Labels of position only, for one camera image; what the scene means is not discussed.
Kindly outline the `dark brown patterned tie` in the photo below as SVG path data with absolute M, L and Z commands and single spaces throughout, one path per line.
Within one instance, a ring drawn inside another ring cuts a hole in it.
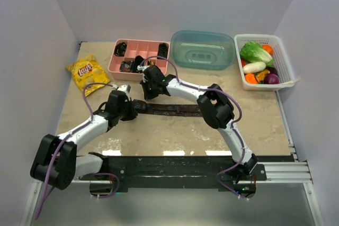
M 199 107 L 194 104 L 154 104 L 142 100 L 133 100 L 132 104 L 140 114 L 202 117 Z

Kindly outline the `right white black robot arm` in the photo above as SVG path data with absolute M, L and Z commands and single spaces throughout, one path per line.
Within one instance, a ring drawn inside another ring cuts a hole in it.
M 165 76 L 155 66 L 138 66 L 142 72 L 142 85 L 144 99 L 152 100 L 159 95 L 176 96 L 196 103 L 205 123 L 216 129 L 228 148 L 235 163 L 231 170 L 236 169 L 240 179 L 247 180 L 255 173 L 258 158 L 243 140 L 236 125 L 235 100 L 230 98 L 217 84 L 211 86 L 198 86 L 186 83 L 176 75 Z

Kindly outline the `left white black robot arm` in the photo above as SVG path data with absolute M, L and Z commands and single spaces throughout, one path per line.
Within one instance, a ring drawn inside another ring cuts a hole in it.
M 30 176 L 45 181 L 57 189 L 65 189 L 72 180 L 92 174 L 105 179 L 110 167 L 100 156 L 77 156 L 77 152 L 96 137 L 110 131 L 119 121 L 133 120 L 137 116 L 129 95 L 130 86 L 122 85 L 113 89 L 105 102 L 104 109 L 97 109 L 93 116 L 77 127 L 59 135 L 45 135 L 38 147 Z

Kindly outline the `rolled dark blue tie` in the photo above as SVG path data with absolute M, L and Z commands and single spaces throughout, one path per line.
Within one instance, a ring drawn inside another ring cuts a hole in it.
M 131 72 L 132 73 L 141 73 L 137 68 L 141 65 L 141 63 L 144 61 L 144 58 L 142 56 L 136 56 L 132 65 L 131 65 Z

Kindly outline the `pink divided organizer tray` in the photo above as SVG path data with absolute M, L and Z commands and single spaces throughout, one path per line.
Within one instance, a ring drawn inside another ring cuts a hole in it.
M 167 72 L 168 62 L 163 57 L 158 57 L 158 46 L 160 43 L 168 44 L 168 56 L 170 53 L 170 43 L 164 41 L 146 41 L 146 40 L 134 40 L 134 39 L 119 39 L 117 43 L 127 42 L 127 50 L 124 57 L 117 57 L 112 53 L 108 71 L 112 74 L 115 80 L 128 80 L 139 82 L 142 80 L 141 73 L 123 73 L 120 72 L 120 64 L 122 61 L 134 61 L 136 56 L 142 56 L 144 59 L 151 57 L 149 60 L 154 61 L 155 65 L 165 74 Z

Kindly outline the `blue transparent plastic bin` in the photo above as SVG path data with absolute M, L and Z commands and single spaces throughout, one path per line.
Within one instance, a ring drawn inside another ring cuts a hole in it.
M 178 31 L 169 52 L 176 65 L 193 69 L 224 70 L 236 60 L 234 39 L 214 32 Z

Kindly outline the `yellow Lays chips bag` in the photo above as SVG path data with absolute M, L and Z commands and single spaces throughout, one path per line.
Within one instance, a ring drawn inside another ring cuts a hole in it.
M 94 55 L 88 55 L 66 67 L 76 86 L 85 96 L 108 84 L 111 80 Z

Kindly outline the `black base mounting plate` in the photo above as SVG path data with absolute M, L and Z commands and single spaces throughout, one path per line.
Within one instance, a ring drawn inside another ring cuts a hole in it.
M 233 189 L 247 198 L 256 192 L 256 183 L 267 179 L 265 167 L 251 171 L 236 168 L 230 156 L 102 156 L 97 174 L 82 176 L 90 181 L 92 194 L 106 194 L 110 188 L 127 192 L 131 188 Z

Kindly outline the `green lettuce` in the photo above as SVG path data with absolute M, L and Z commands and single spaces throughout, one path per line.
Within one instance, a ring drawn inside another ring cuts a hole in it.
M 239 54 L 242 59 L 250 63 L 261 61 L 271 67 L 274 62 L 273 57 L 255 41 L 245 43 Z

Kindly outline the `white radish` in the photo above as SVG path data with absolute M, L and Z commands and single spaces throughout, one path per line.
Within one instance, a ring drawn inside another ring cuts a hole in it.
M 266 63 L 262 61 L 246 64 L 243 67 L 244 74 L 254 74 L 263 71 L 266 68 Z

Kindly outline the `orange yellow pepper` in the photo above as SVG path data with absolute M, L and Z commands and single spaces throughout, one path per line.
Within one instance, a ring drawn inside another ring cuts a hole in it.
M 265 69 L 255 74 L 256 81 L 260 84 L 264 81 L 264 78 L 270 74 L 270 71 Z

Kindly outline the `purple onion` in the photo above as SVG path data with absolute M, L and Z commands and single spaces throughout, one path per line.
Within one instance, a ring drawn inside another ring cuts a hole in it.
M 279 80 L 278 75 L 276 74 L 267 74 L 264 78 L 264 84 L 275 85 L 279 83 L 280 83 L 280 80 Z

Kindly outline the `orange fruit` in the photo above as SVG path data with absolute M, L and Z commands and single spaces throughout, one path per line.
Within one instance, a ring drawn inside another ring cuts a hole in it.
M 270 45 L 264 44 L 264 45 L 262 45 L 262 48 L 263 48 L 266 52 L 268 52 L 270 55 L 273 55 L 273 48 L 272 48 Z

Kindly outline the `dark purple eggplant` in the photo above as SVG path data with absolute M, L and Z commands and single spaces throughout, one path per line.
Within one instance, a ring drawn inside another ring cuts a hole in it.
M 267 70 L 270 72 L 270 74 L 275 74 L 278 76 L 278 72 L 274 67 L 267 67 Z

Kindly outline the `white plastic basket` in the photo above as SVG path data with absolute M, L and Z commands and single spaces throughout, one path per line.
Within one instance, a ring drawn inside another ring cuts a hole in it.
M 292 67 L 288 59 L 282 41 L 275 35 L 269 34 L 238 34 L 234 37 L 236 54 L 242 78 L 243 89 L 246 91 L 278 91 L 283 88 L 289 88 L 295 85 L 297 78 L 292 72 Z M 268 44 L 273 48 L 273 67 L 277 70 L 279 84 L 250 84 L 245 80 L 242 63 L 240 60 L 240 50 L 249 41 L 255 41 L 259 44 Z

